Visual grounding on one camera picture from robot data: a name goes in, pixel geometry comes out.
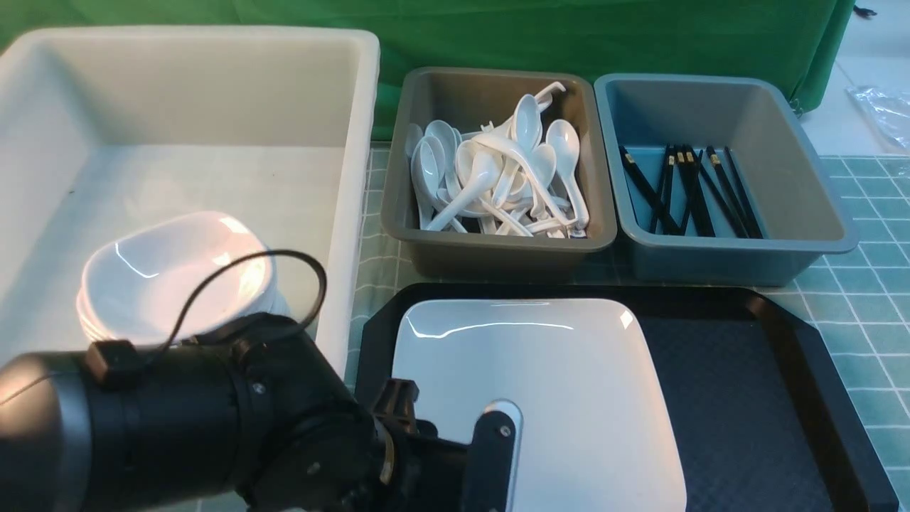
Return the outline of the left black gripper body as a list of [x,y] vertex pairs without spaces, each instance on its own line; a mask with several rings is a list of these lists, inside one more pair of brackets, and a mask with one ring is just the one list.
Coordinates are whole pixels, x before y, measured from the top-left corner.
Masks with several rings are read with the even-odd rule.
[[391,378],[374,401],[390,454],[366,509],[513,510],[524,427],[519,406],[491,402],[474,422],[471,441],[462,444],[442,439],[432,422],[416,418],[418,396],[414,381]]

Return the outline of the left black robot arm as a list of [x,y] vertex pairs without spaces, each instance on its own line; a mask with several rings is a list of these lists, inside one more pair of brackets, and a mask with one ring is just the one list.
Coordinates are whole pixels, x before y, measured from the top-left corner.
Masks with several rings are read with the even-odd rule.
[[2,367],[2,509],[141,511],[235,492],[248,511],[511,511],[519,422],[468,444],[418,420],[413,381],[354,398],[290,318],[173,348],[97,341]]

